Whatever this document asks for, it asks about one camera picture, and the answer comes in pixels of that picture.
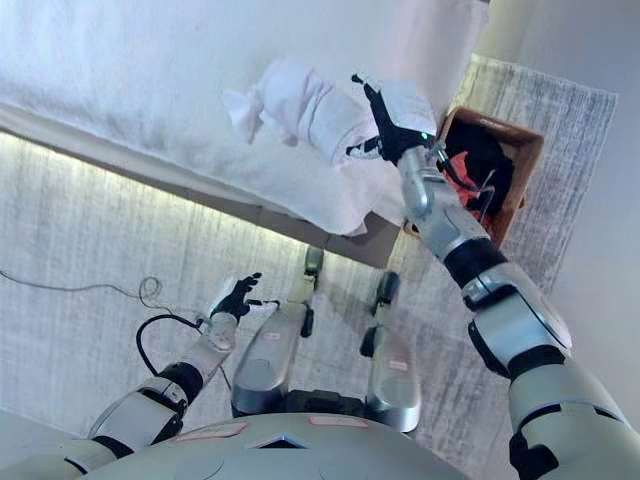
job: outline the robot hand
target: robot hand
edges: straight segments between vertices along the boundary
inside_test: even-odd
[[[379,86],[370,78],[358,75],[353,75],[351,80],[362,84],[379,135],[360,145],[348,147],[347,155],[358,159],[381,156],[398,165],[407,148],[433,146],[436,134],[433,111],[429,102],[418,94],[414,84],[396,80]]]
[[[253,287],[258,284],[258,279],[261,276],[261,273],[256,272],[249,277],[238,280],[231,293],[224,297],[220,303],[211,310],[209,318],[212,318],[217,313],[230,313],[240,322],[240,318],[244,317],[250,311],[250,306],[245,302],[244,298],[247,293],[251,292]]]

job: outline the red cloth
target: red cloth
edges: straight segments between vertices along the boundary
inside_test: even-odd
[[[474,183],[473,180],[471,180],[471,178],[467,174],[467,165],[465,164],[465,161],[467,160],[467,155],[468,154],[469,154],[469,152],[460,152],[455,157],[451,157],[449,159],[449,163],[451,163],[451,166],[453,167],[453,169],[455,170],[456,174],[458,175],[458,178],[462,182],[464,182],[464,183],[466,183],[468,185],[473,185],[475,187],[476,184]],[[456,193],[458,194],[458,198],[460,199],[460,203],[465,208],[467,207],[467,204],[469,203],[469,200],[478,197],[479,194],[477,192],[470,192],[466,188],[461,187],[456,182],[454,182],[453,179],[449,176],[449,174],[447,172],[444,172],[444,177],[447,179],[449,184],[456,191]],[[470,213],[475,217],[476,220],[480,221],[480,212],[479,211],[470,210]],[[482,226],[489,233],[491,233],[491,220],[492,220],[491,219],[491,215],[489,215],[489,214],[485,214],[484,218],[482,219]]]

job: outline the white cloth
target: white cloth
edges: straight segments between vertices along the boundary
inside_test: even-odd
[[[232,131],[222,90],[246,90],[291,54],[345,92],[357,91],[355,71],[416,81],[438,118],[487,9],[479,0],[3,0],[0,104],[345,234],[370,211],[402,221],[394,167],[380,160],[337,170],[310,147],[262,132],[247,145]]]
[[[334,167],[353,161],[346,155],[348,146],[377,135],[367,108],[289,57],[273,62],[246,94],[226,89],[222,101],[247,143],[264,123],[285,144],[309,143]]]

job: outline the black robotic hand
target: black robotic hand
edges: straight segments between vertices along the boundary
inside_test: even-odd
[[[244,297],[247,293],[253,290],[253,287],[258,284],[258,279],[262,276],[261,273],[256,272],[250,277],[238,280],[233,290],[229,295],[224,297],[218,305],[211,312],[211,316],[216,313],[226,312],[230,313],[236,320],[240,322],[240,318],[249,313],[249,305],[245,303]]]

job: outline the sticker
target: sticker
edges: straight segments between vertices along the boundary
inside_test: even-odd
[[[309,423],[318,427],[369,428],[369,424],[367,422],[354,417],[309,417]]]
[[[407,370],[409,370],[409,365],[407,365],[407,362],[404,362],[402,360],[389,360],[389,368],[391,368],[392,370],[400,370],[401,372],[406,372]]]
[[[280,334],[278,332],[264,332],[262,338],[265,340],[280,340]]]
[[[225,423],[223,425],[211,425],[209,427],[199,428],[193,432],[185,433],[172,439],[172,442],[190,442],[193,440],[208,440],[210,438],[229,438],[239,434],[247,428],[249,422],[241,423]]]

